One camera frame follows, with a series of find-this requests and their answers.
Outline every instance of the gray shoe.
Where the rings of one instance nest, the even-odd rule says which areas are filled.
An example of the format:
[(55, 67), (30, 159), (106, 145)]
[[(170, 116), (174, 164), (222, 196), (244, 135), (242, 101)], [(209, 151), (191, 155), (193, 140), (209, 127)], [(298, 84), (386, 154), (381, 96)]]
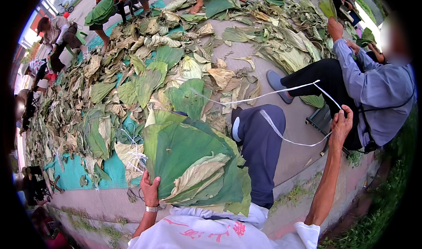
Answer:
[[(271, 88), (274, 89), (274, 91), (286, 89), (286, 86), (282, 85), (282, 83), (280, 82), (281, 79), (282, 78), (280, 77), (280, 75), (278, 75), (275, 71), (273, 70), (267, 71), (268, 83), (270, 84)], [(293, 102), (294, 98), (288, 96), (286, 91), (279, 92), (278, 94), (280, 95), (280, 97), (283, 99), (283, 101), (286, 104), (291, 104)]]

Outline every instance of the brown hat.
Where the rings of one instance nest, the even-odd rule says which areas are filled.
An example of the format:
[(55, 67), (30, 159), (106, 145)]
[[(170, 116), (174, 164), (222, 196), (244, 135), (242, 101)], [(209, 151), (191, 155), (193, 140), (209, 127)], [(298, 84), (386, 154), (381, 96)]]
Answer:
[(49, 18), (46, 18), (46, 17), (42, 17), (40, 19), (40, 21), (38, 22), (38, 26), (37, 26), (37, 36), (42, 31), (43, 25), (46, 24), (48, 21), (49, 21)]
[(29, 70), (29, 63), (25, 63), (22, 65), (21, 73), (22, 75), (27, 75)]

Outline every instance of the white twine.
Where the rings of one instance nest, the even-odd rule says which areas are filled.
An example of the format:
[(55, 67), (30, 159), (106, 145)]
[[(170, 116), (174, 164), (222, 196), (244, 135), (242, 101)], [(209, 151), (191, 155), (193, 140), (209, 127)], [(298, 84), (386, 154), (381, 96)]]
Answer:
[(282, 139), (286, 140), (287, 142), (290, 142), (290, 143), (295, 144), (295, 145), (299, 145), (299, 146), (316, 146), (316, 145), (318, 145), (319, 143), (321, 143), (322, 141), (324, 141), (324, 140), (325, 140), (328, 136), (330, 136), (330, 135), (331, 135), (331, 133), (332, 133), (332, 131), (331, 131), (331, 132), (329, 132), (329, 133), (328, 133), (328, 135), (327, 135), (327, 136), (325, 136), (325, 137), (324, 137), (321, 141), (319, 141), (318, 143), (314, 143), (314, 144), (312, 144), (312, 145), (306, 145), (306, 144), (301, 144), (301, 143), (295, 143), (295, 142), (292, 142), (292, 141), (290, 141), (290, 140), (287, 140), (287, 139), (285, 139), (285, 138), (283, 137), (282, 133), (280, 133), (280, 131), (277, 129), (276, 125), (274, 125), (273, 121), (271, 120), (271, 117), (267, 114), (267, 112), (266, 112), (264, 109), (262, 109), (262, 110), (260, 111), (260, 113), (261, 113), (261, 115), (265, 118), (265, 120), (267, 120), (267, 122), (271, 125), (271, 127), (272, 127), (272, 128), (273, 128), (273, 130), (274, 130), (274, 132), (276, 132), (276, 134), (277, 134), (279, 137), (281, 137)]
[(127, 165), (134, 167), (137, 171), (139, 171), (140, 173), (143, 174), (144, 171), (146, 170), (145, 161), (146, 161), (147, 157), (145, 156), (145, 154), (140, 153), (138, 151), (138, 144), (135, 142), (135, 138), (139, 137), (142, 140), (142, 137), (139, 136), (139, 135), (135, 135), (135, 125), (133, 125), (133, 138), (130, 137), (130, 135), (126, 132), (125, 129), (120, 129), (120, 130), (122, 130), (129, 137), (129, 139), (132, 141), (132, 144), (135, 145), (135, 151), (134, 152), (128, 152), (128, 153), (133, 155), (132, 160), (136, 160), (138, 162), (138, 164), (141, 166), (142, 170), (140, 170), (138, 167), (134, 166), (132, 164), (132, 162), (130, 162), (130, 161), (127, 162)]
[[(236, 102), (228, 102), (228, 103), (221, 103), (221, 102), (218, 102), (218, 101), (214, 101), (214, 100), (211, 100), (211, 99), (208, 99), (206, 96), (204, 96), (204, 95), (202, 95), (202, 94), (200, 94), (200, 93), (198, 93), (197, 91), (195, 91), (195, 89), (194, 88), (190, 88), (191, 89), (191, 91), (193, 91), (196, 95), (199, 95), (199, 96), (202, 96), (202, 97), (204, 97), (204, 98), (206, 98), (206, 99), (208, 99), (208, 100), (210, 100), (210, 101), (212, 101), (212, 102), (214, 102), (214, 103), (217, 103), (217, 104), (221, 104), (221, 105), (227, 105), (227, 104), (237, 104), (237, 103), (242, 103), (242, 102), (247, 102), (247, 101), (252, 101), (252, 100), (256, 100), (256, 99), (258, 99), (258, 98), (261, 98), (261, 97), (264, 97), (264, 96), (267, 96), (267, 95), (269, 95), (269, 94), (275, 94), (275, 93), (279, 93), (279, 92), (285, 92), (285, 91), (290, 91), (290, 90), (295, 90), (295, 89), (299, 89), (299, 88), (302, 88), (302, 87), (305, 87), (305, 86), (308, 86), (308, 85), (315, 85), (318, 89), (320, 89), (321, 90), (321, 92), (323, 92), (328, 98), (330, 98), (336, 105), (337, 105), (337, 107), (341, 110), (341, 107), (340, 107), (340, 105), (329, 95), (329, 94), (327, 94), (327, 92), (325, 92), (322, 88), (320, 88), (316, 83), (317, 82), (319, 82), (320, 80), (316, 80), (315, 82), (313, 82), (313, 83), (308, 83), (308, 84), (304, 84), (304, 85), (301, 85), (301, 86), (297, 86), (297, 87), (293, 87), (293, 88), (287, 88), (287, 89), (283, 89), (283, 90), (278, 90), (278, 91), (274, 91), (274, 92), (270, 92), (270, 93), (268, 93), (268, 94), (264, 94), (264, 95), (261, 95), (261, 96), (258, 96), (258, 97), (255, 97), (255, 98), (252, 98), (252, 99), (245, 99), (245, 100), (241, 100), (241, 101), (236, 101)], [(281, 137), (282, 139), (284, 139), (285, 141), (287, 141), (287, 142), (289, 142), (289, 143), (292, 143), (292, 144), (295, 144), (295, 145), (299, 145), (299, 146), (316, 146), (316, 145), (318, 145), (319, 143), (321, 143), (321, 142), (323, 142), (328, 136), (330, 136), (331, 135), (331, 133), (332, 133), (332, 131), (330, 132), (330, 133), (328, 133), (328, 135), (327, 136), (325, 136), (321, 141), (319, 141), (318, 143), (315, 143), (315, 144), (312, 144), (312, 145), (306, 145), (306, 144), (300, 144), (300, 143), (295, 143), (295, 142), (293, 142), (293, 141), (290, 141), (290, 140), (287, 140), (287, 139), (285, 139), (284, 137), (283, 137), (283, 135), (280, 133), (280, 131), (277, 129), (277, 127), (274, 125), (274, 123), (273, 123), (273, 121), (271, 120), (271, 117), (267, 114), (267, 112), (265, 111), (265, 110), (261, 110), (260, 111), (260, 113), (261, 113), (261, 115), (265, 118), (265, 120), (267, 120), (267, 122), (271, 125), (271, 127), (273, 128), (273, 130), (276, 132), (276, 134), (279, 136), (279, 137)]]

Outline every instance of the bicycle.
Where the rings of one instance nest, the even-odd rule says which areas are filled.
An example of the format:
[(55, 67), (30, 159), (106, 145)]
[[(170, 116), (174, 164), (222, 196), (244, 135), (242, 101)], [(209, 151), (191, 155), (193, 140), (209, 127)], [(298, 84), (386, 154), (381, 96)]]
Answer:
[(66, 2), (64, 5), (59, 4), (59, 6), (64, 9), (64, 11), (62, 13), (60, 13), (60, 15), (63, 15), (66, 12), (72, 13), (72, 11), (75, 9), (74, 6), (69, 6), (69, 2)]

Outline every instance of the concrete ground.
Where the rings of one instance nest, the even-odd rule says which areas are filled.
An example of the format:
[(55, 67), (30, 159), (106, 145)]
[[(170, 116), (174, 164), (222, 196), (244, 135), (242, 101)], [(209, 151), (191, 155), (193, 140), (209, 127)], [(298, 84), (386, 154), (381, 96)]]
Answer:
[[(318, 0), (312, 0), (315, 6), (318, 6)], [(95, 0), (82, 0), (71, 13), (69, 20), (77, 22), (79, 28), (85, 32), (88, 31), (87, 26), (83, 26), (84, 17), (92, 10), (95, 5)], [(105, 26), (110, 26), (121, 20), (120, 15), (113, 16)], [(237, 21), (219, 21), (208, 20), (215, 29), (216, 34), (221, 35), (226, 27), (245, 26)], [(89, 41), (95, 37), (94, 32), (90, 32), (86, 40)], [(224, 58), (224, 55), (229, 51), (234, 53), (227, 57), (227, 66), (231, 70), (237, 70), (243, 67), (249, 67), (245, 61), (233, 60), (230, 58), (251, 56), (253, 54), (253, 47), (249, 43), (233, 42), (231, 47), (221, 45), (214, 49), (213, 60), (217, 58)], [(38, 53), (41, 58), (46, 57), (43, 48)], [(63, 52), (61, 55), (63, 63), (67, 63), (71, 59), (68, 52)], [(284, 76), (284, 73), (276, 68), (271, 62), (267, 62), (261, 58), (253, 56), (253, 61), (256, 65), (254, 73), (261, 84), (261, 94), (266, 94), (273, 91), (266, 81), (266, 72), (273, 69)], [(284, 132), (285, 138), (300, 142), (303, 144), (314, 144), (322, 140), (323, 136), (311, 125), (305, 124), (306, 117), (312, 115), (315, 109), (307, 104), (304, 104), (300, 99), (294, 99), (290, 105), (285, 104), (277, 94), (272, 94), (264, 98), (258, 99), (256, 105), (274, 104), (280, 106), (286, 115), (286, 130)], [(242, 108), (247, 108), (247, 105), (240, 105)], [(276, 187), (274, 189), (275, 200), (279, 196), (289, 193), (295, 185), (309, 185), (317, 186), (318, 180), (314, 177), (317, 172), (324, 168), (326, 155), (320, 158), (319, 153), (324, 147), (324, 142), (315, 146), (298, 146), (293, 145), (287, 141), (283, 141), (278, 165), (274, 177)], [(305, 164), (312, 159), (311, 164), (304, 168)], [(352, 168), (348, 165), (348, 161), (343, 157), (340, 175), (338, 178), (335, 201), (330, 212), (329, 217), (323, 223), (321, 232), (325, 230), (330, 224), (337, 222), (349, 204), (362, 190), (363, 183), (368, 179), (368, 175), (374, 175), (377, 171), (377, 162), (374, 161), (373, 155), (365, 155), (361, 159), (361, 165), (357, 168)], [(303, 221), (306, 217), (310, 204), (312, 201), (312, 191), (306, 195), (298, 198), (294, 204), (290, 202), (280, 204), (274, 213), (269, 215), (264, 232), (272, 239), (276, 239), (293, 230), (293, 223)], [(139, 222), (142, 219), (144, 204), (138, 199), (135, 203), (130, 203), (127, 198), (127, 189), (100, 189), (96, 190), (74, 190), (66, 191), (64, 194), (54, 194), (51, 205), (60, 208), (62, 206), (73, 207), (86, 211), (93, 219), (101, 219), (103, 222), (115, 220), (117, 217), (125, 217), (128, 220)], [(157, 220), (162, 219), (168, 214), (168, 208), (159, 212)], [(62, 215), (61, 221), (66, 229), (74, 236), (74, 238), (87, 248), (107, 248), (108, 240), (106, 238), (99, 238), (97, 233), (87, 232), (84, 230), (76, 230), (72, 227), (66, 215)]]

